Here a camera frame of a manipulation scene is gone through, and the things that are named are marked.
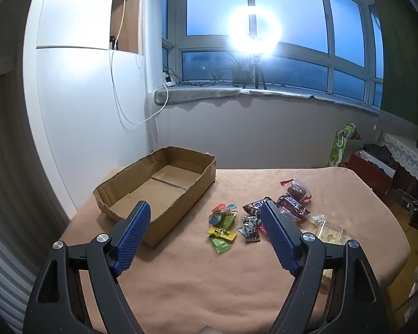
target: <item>textured blue pad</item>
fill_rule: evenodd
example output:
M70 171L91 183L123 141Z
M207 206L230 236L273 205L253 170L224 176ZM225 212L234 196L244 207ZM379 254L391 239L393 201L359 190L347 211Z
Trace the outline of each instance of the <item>textured blue pad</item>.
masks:
M277 217L267 204L260 207L260 217L280 264L295 276L301 266L296 260L295 247L280 223L280 220L287 219L283 215Z
M119 276L124 270L127 270L132 264L136 251L146 233L150 224L150 205L144 203L136 213L132 224L128 227L125 235L119 242L116 249L116 262L112 271Z

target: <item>green curtain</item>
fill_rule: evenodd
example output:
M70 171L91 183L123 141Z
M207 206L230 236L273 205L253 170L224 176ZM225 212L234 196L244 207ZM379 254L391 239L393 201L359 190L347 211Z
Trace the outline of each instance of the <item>green curtain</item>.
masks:
M418 12L409 0L375 0L384 49L379 128L418 138Z

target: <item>wooden floor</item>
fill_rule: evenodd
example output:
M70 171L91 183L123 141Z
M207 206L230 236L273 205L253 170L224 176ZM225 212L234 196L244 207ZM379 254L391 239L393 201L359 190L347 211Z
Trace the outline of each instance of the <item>wooden floor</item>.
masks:
M384 197L384 203L389 207L393 215L398 220L410 245L410 257L406 266L404 266L393 284L387 289L388 302L386 304L390 314L409 297L410 290L415 282L414 272L418 265L418 230L409 226L409 215L407 211L396 204L391 195ZM390 318L390 324L393 332L399 330L399 328L401 328L404 324L404 314L409 308L410 304L406 304Z

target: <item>metal bolt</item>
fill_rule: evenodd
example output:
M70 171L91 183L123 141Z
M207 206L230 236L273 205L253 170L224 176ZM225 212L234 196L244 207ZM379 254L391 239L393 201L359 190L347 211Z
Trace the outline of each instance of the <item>metal bolt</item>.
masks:
M101 233L96 240L98 240L98 242L106 242L108 240L108 235L106 233Z
M56 241L52 244L52 248L55 250L61 249L64 246L64 243L62 241Z
M349 241L349 246L350 246L352 249L357 249L357 248L359 247L359 243L358 243L357 241L355 241L355 240L350 240L350 241Z
M314 241L316 239L316 236L314 236L312 233L309 233L309 232L304 233L302 237L305 241L308 241L308 242Z

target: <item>white cable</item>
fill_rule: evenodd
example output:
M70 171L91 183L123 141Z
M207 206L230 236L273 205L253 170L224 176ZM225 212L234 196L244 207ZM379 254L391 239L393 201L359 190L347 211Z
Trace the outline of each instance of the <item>white cable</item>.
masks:
M118 94L116 92L116 85L115 85L115 79L113 77L113 56L115 55L115 50L116 50L116 44L118 43L119 40L119 35L121 34L121 30L123 28L123 22L124 22L124 15L125 15L125 5L126 5L126 1L124 0L123 3L123 15L121 17L121 24L119 25L119 30L118 30L118 35L116 36L116 41L115 41L115 46L113 46L112 49L112 53L111 53L111 59L110 59L110 74L111 74L111 82L113 84L113 95L115 96L115 102L116 102L116 109L118 111L118 115L119 118L121 118L119 112L122 113L123 117L125 118L125 120L127 122L129 122L130 124L134 125L134 126L138 126L140 124L145 123L146 121L148 121L150 118L153 118L154 116L156 116L160 111L162 111L164 109L164 107L166 106L167 102L169 101L169 89L167 88L166 84L163 83L163 86L166 88L166 93L167 93L167 97L166 97L166 101L164 103L164 105L161 107L160 110L158 110L157 112L155 112L154 114L152 114L149 118L143 120L140 123L133 123L132 121L130 121L130 119L127 118L127 116L124 114L124 111L121 107L121 104L119 103L119 99L118 99Z

